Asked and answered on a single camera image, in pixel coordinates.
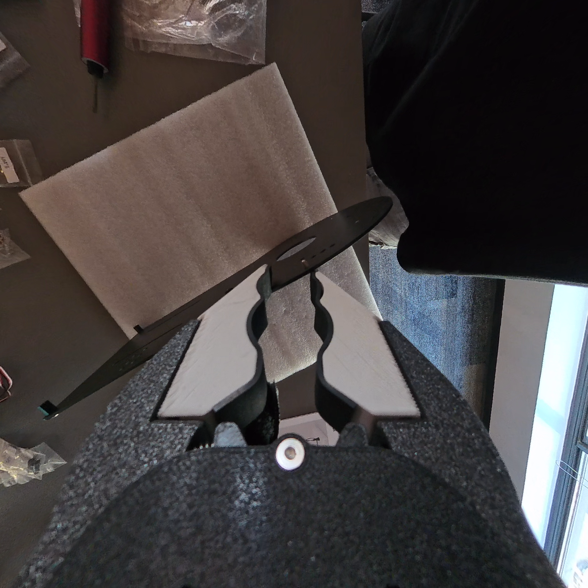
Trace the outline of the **dark grey desk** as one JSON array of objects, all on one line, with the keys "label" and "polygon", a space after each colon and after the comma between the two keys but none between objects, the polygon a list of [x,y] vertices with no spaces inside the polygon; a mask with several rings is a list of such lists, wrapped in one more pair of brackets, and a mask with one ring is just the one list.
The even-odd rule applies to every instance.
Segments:
[{"label": "dark grey desk", "polygon": [[[364,196],[360,1],[269,1],[276,62],[338,208]],[[112,36],[111,76],[80,59],[72,1],[1,1],[1,32],[30,69],[1,92],[1,139],[32,142],[45,177],[251,73],[241,64],[129,50]],[[1,366],[13,380],[1,437],[46,442],[68,463],[134,372],[48,422],[59,402],[127,338],[19,197],[1,189],[1,228],[30,258],[1,270]]]}]

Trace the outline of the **small grey labelled bag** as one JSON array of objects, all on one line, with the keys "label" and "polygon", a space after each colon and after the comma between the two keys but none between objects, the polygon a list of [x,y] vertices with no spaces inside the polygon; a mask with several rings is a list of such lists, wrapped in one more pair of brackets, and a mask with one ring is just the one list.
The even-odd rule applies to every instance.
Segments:
[{"label": "small grey labelled bag", "polygon": [[30,68],[30,64],[1,33],[1,90]]}]

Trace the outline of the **white foam sheet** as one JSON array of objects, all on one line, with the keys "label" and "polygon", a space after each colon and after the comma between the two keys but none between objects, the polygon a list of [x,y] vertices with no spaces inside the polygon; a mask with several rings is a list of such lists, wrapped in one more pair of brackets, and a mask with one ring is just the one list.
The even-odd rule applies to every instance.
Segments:
[{"label": "white foam sheet", "polygon": [[125,335],[366,197],[364,137],[326,180],[276,64],[19,194]]}]

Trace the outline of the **small bag with silver nuts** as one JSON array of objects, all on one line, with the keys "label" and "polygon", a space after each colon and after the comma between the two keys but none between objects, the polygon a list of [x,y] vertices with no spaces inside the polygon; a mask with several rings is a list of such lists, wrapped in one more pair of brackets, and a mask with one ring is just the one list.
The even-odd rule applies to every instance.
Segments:
[{"label": "small bag with silver nuts", "polygon": [[7,268],[30,258],[10,236],[9,229],[1,229],[1,264],[0,269]]}]

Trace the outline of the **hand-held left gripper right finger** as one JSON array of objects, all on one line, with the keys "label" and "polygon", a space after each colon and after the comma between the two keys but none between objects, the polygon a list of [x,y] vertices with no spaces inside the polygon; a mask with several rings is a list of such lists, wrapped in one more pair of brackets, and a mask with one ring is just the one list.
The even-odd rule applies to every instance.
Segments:
[{"label": "hand-held left gripper right finger", "polygon": [[420,408],[380,320],[320,272],[311,274],[314,328],[322,340],[316,363],[315,405],[342,434],[362,425],[368,439],[379,422],[420,419]]}]

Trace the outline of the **window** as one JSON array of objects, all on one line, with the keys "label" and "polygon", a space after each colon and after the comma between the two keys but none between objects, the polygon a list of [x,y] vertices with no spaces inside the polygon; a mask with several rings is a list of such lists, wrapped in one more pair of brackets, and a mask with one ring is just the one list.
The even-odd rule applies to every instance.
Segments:
[{"label": "window", "polygon": [[587,587],[587,288],[554,288],[522,498],[567,587]]}]

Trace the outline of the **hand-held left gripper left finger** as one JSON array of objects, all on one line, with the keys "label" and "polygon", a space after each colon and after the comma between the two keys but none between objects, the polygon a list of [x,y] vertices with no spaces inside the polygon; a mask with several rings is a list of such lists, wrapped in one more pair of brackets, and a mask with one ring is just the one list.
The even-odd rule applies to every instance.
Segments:
[{"label": "hand-held left gripper left finger", "polygon": [[270,294],[270,268],[262,266],[200,315],[158,402],[158,421],[202,422],[203,443],[224,422],[235,423],[251,445],[276,440],[277,390],[267,381],[259,345]]}]

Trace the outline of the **red handled screwdriver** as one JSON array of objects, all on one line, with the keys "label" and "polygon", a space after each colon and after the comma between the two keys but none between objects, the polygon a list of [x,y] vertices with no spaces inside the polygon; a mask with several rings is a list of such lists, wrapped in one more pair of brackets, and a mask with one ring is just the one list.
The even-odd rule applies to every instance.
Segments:
[{"label": "red handled screwdriver", "polygon": [[80,2],[80,50],[94,79],[93,113],[98,112],[98,83],[109,71],[110,1]]}]

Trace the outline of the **large clear plastic bag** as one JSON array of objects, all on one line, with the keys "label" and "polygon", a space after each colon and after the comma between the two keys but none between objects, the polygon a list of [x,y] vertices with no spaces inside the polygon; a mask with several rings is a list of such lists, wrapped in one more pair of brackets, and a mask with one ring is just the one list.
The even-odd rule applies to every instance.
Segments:
[{"label": "large clear plastic bag", "polygon": [[118,8],[134,51],[266,63],[266,1],[119,1]]}]

